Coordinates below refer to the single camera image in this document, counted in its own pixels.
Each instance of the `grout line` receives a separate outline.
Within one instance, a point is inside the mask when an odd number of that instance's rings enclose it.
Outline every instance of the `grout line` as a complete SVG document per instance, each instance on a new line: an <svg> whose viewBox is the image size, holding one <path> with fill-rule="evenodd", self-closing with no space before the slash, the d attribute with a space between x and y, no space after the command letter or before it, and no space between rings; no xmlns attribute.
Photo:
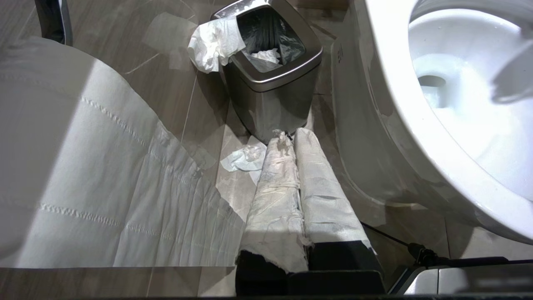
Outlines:
<svg viewBox="0 0 533 300"><path fill-rule="evenodd" d="M192 96L195 94L196 81L198 80L197 75L198 75L198 71L196 71L196 73L195 73L195 82L192 85L191 98L189 99L189 107L187 108L187 116L185 117L185 124L183 125L183 131L181 132L180 143L182 143L182 145L183 145L183 137L185 136L185 128L187 128L187 120L189 119L189 110L191 109Z"/></svg>
<svg viewBox="0 0 533 300"><path fill-rule="evenodd" d="M337 39L337 36L335 36L334 34L332 34L331 32L329 32L327 29L321 27L321 26L318 26L316 25L315 23L313 22L309 22L309 26L310 27L313 27L315 28L316 30L320 31L321 33L327 35L329 38L333 39L333 40L336 40Z"/></svg>
<svg viewBox="0 0 533 300"><path fill-rule="evenodd" d="M448 246L448 258L451 259L450 239L448 238L448 222L446 222L446 217L444 217L444 232L446 233L446 245Z"/></svg>
<svg viewBox="0 0 533 300"><path fill-rule="evenodd" d="M180 1L181 1L181 3L183 3L185 6L187 6L187 8L190 9L192 13L195 13L195 11L194 11L194 10L193 10L193 9L192 9L192 8L191 8L191 7L185 2L185 1L183 1L183 0L180 0Z"/></svg>
<svg viewBox="0 0 533 300"><path fill-rule="evenodd" d="M152 59L156 58L156 57L157 57L157 56L158 56L159 54L160 54L160 53L158 53L158 54L156 54L156 55L152 56L151 58L149 58L149 59L148 59L148 60L146 60L145 62L141 63L140 65L138 65L137 67L135 67L135 68L134 68L134 69L132 69L131 71L129 71L129 72L126 72L126 73L123 73L122 75L127 75L127 74L130 74L130 73L131 73L131 72L133 72L133 71L136 71L136 70L137 70L137 69L139 69L140 67L142 67L142 66L146 65L146 64L147 64L147 63L148 63L148 62L149 62L150 60L152 60Z"/></svg>
<svg viewBox="0 0 533 300"><path fill-rule="evenodd" d="M146 289L146 297L148 297L148 294L150 293L150 286L152 285L153 275L154 275L154 268L152 268L152 271L150 272L150 280L148 280L148 289Z"/></svg>
<svg viewBox="0 0 533 300"><path fill-rule="evenodd" d="M201 275L204 272L204 267L200 267L200 276L198 277L198 289L196 290L196 297L201 298L200 294L200 282L201 282Z"/></svg>
<svg viewBox="0 0 533 300"><path fill-rule="evenodd" d="M22 33L24 32L24 30L26 29L26 26L28 26L28 23L30 22L30 19L31 17L33 16L34 12L35 12L35 6L33 9L31 9L31 12L29 14L29 16L26 18L26 22L24 22L24 25L22 25L22 29L20 30L19 34L17 35L17 41L20 39L20 37L22 36Z"/></svg>

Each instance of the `black object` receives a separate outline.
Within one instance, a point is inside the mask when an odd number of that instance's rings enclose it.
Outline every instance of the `black object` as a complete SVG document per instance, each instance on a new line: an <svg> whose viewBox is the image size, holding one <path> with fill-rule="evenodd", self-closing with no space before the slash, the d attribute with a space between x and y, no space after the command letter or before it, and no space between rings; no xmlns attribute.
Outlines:
<svg viewBox="0 0 533 300"><path fill-rule="evenodd" d="M72 46L72 27L67 1L35 0L43 38Z"/></svg>
<svg viewBox="0 0 533 300"><path fill-rule="evenodd" d="M279 13L263 7L237 18L239 31L250 54L277 48L286 65L305 53L305 46Z"/></svg>
<svg viewBox="0 0 533 300"><path fill-rule="evenodd" d="M309 271L289 273L261 255L241 251L237 296L384 294L382 270L361 241L317 243L308 249Z"/></svg>

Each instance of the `wood-look tile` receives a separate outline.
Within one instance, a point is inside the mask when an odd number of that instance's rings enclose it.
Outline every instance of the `wood-look tile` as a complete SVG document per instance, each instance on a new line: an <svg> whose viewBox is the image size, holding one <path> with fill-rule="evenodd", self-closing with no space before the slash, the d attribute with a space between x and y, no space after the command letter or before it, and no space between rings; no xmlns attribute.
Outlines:
<svg viewBox="0 0 533 300"><path fill-rule="evenodd" d="M186 52L195 11L171 0L68 4L74 47L118 71L180 138L196 73Z"/></svg>
<svg viewBox="0 0 533 300"><path fill-rule="evenodd" d="M0 2L0 52L19 39L34 10L34 0Z"/></svg>
<svg viewBox="0 0 533 300"><path fill-rule="evenodd" d="M201 267L155 267L147 296L196 297Z"/></svg>
<svg viewBox="0 0 533 300"><path fill-rule="evenodd" d="M219 168L228 104L220 74L198 72L182 145L213 184Z"/></svg>
<svg viewBox="0 0 533 300"><path fill-rule="evenodd" d="M194 12L195 16L191 18L198 24L203 24L211 19L213 13L213 2L218 0L183 0Z"/></svg>
<svg viewBox="0 0 533 300"><path fill-rule="evenodd" d="M151 268L4 269L2 299L144 297Z"/></svg>
<svg viewBox="0 0 533 300"><path fill-rule="evenodd" d="M241 149L248 143L249 138L250 133L246 130L237 116L235 109L230 104L224 129L220 159L222 160L233 151ZM241 170L229 172L219 165L216 177L216 188L219 190L220 196L226 199L239 217L246 221L256 189L248 172Z"/></svg>
<svg viewBox="0 0 533 300"><path fill-rule="evenodd" d="M235 297L236 267L203 267L198 297Z"/></svg>

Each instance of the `black cable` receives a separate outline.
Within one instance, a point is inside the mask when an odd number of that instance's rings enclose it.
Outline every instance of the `black cable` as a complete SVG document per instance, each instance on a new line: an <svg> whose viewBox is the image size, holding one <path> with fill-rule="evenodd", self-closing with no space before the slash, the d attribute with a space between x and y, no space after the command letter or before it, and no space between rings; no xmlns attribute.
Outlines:
<svg viewBox="0 0 533 300"><path fill-rule="evenodd" d="M372 227L372 226L370 226L370 225L368 225L368 224L366 224L366 223L361 222L361 224L362 224L364 227L366 227L366 228L368 228L368 229L370 229L370 230L372 230L372 231L375 231L376 233L379 233L379 234L381 234L381 235L383 235L383 236L385 236L385 237L387 237L387 238L389 238L389 239L395 241L396 243L402 244L402 245L404 245L405 247L409 246L408 243L406 243L406 242L404 242L404 241L401 241L401 240L398 240L397 238L395 238L395 237L393 237L393 236L390 236L390 235L388 235L388 234L386 234L386 233L384 233L384 232L382 232L382 231L380 231L380 230L377 230L376 228L374 228L374 227Z"/></svg>

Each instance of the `floor tile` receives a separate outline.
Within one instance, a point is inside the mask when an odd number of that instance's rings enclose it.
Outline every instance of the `floor tile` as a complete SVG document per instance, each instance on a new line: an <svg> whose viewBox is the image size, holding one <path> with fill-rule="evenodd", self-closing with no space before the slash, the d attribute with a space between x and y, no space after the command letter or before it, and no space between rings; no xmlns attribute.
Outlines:
<svg viewBox="0 0 533 300"><path fill-rule="evenodd" d="M198 72L182 145L213 183L219 168L228 105L220 74Z"/></svg>
<svg viewBox="0 0 533 300"><path fill-rule="evenodd" d="M0 10L0 52L19 39L32 12L34 0L2 0Z"/></svg>
<svg viewBox="0 0 533 300"><path fill-rule="evenodd" d="M322 62L319 66L320 71L314 92L331 95L331 45L342 28L342 21L346 11L304 9L300 7L297 10L311 26L323 48Z"/></svg>
<svg viewBox="0 0 533 300"><path fill-rule="evenodd" d="M197 23L182 1L70 1L74 47L118 71L178 138L196 69L187 45Z"/></svg>
<svg viewBox="0 0 533 300"><path fill-rule="evenodd" d="M235 267L203 267L198 297L235 297Z"/></svg>
<svg viewBox="0 0 533 300"><path fill-rule="evenodd" d="M409 254L405 246L367 228L365 228L365 232L377 253L377 260L383 269L383 284L385 290L388 290L398 279L401 270L412 266L415 259Z"/></svg>
<svg viewBox="0 0 533 300"><path fill-rule="evenodd" d="M239 150L248 143L250 133L241 123L233 106L228 109L227 121L224 129L224 139L220 152L220 159L224 159L233 151ZM246 220L250 205L255 195L255 184L250 175L243 171L228 172L219 166L216 188L220 195L228 201L234 211Z"/></svg>
<svg viewBox="0 0 533 300"><path fill-rule="evenodd" d="M144 297L151 274L151 268L7 270L2 299Z"/></svg>
<svg viewBox="0 0 533 300"><path fill-rule="evenodd" d="M201 267L155 267L147 296L196 297Z"/></svg>
<svg viewBox="0 0 533 300"><path fill-rule="evenodd" d="M211 19L213 2L215 1L218 0L183 0L195 12L195 16L191 20L197 22L197 24L206 23Z"/></svg>
<svg viewBox="0 0 533 300"><path fill-rule="evenodd" d="M450 258L503 256L509 260L533 259L533 246L503 238L480 227L446 218Z"/></svg>

